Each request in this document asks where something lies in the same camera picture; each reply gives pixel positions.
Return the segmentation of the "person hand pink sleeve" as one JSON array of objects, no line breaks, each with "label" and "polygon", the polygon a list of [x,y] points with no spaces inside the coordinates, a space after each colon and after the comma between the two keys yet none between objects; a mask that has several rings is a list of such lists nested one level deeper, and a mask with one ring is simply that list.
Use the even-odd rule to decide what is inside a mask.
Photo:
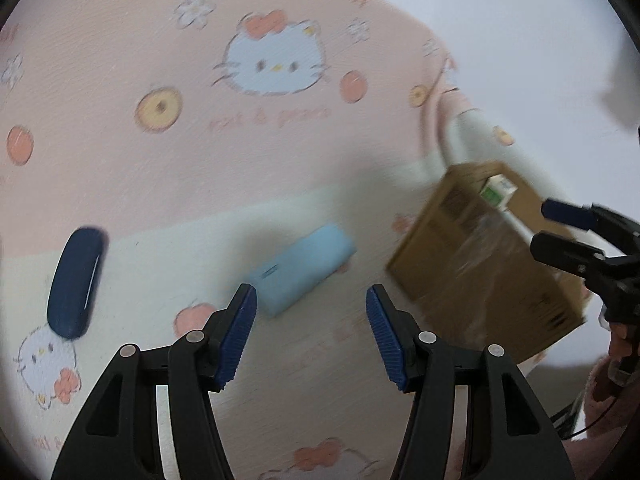
[{"label": "person hand pink sleeve", "polygon": [[639,381],[621,389],[613,385],[610,368],[631,355],[630,335],[624,324],[610,325],[608,355],[589,374],[584,395],[585,437],[563,443],[576,479],[589,479],[605,462],[639,407]]}]

